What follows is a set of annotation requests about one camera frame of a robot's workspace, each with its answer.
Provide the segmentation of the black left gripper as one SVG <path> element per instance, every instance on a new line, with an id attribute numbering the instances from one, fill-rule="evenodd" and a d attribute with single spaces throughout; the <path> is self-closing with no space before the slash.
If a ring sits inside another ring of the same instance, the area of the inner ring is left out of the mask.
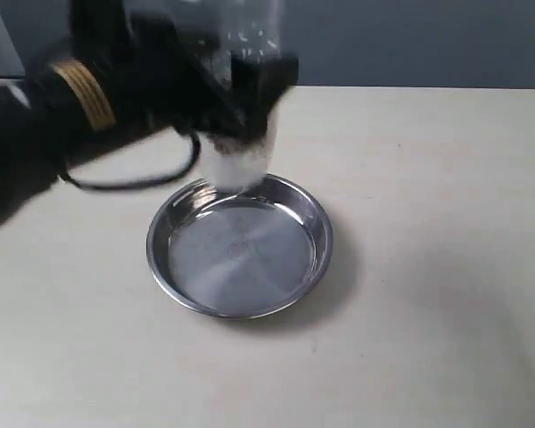
<path id="1" fill-rule="evenodd" d="M 122 1 L 72 1 L 70 57 L 86 76 L 103 112 L 123 124 L 153 114 L 182 131 L 200 131 L 221 103 L 219 91 L 167 14 L 127 12 Z M 269 118 L 296 86 L 295 54 L 229 55 L 222 135 L 250 143 L 264 137 Z"/>

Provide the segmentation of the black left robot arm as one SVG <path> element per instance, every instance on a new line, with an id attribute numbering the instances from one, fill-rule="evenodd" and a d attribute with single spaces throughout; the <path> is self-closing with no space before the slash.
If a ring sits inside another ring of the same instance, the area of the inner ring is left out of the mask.
<path id="1" fill-rule="evenodd" d="M 73 1 L 69 45 L 24 78 L 0 85 L 0 226 L 70 170 L 171 128 L 191 144 L 179 169 L 88 192 L 174 183 L 197 164 L 201 139 L 221 153 L 253 150 L 300 61 L 278 50 L 229 48 L 218 24 L 186 25 L 127 11 L 121 1 Z"/>

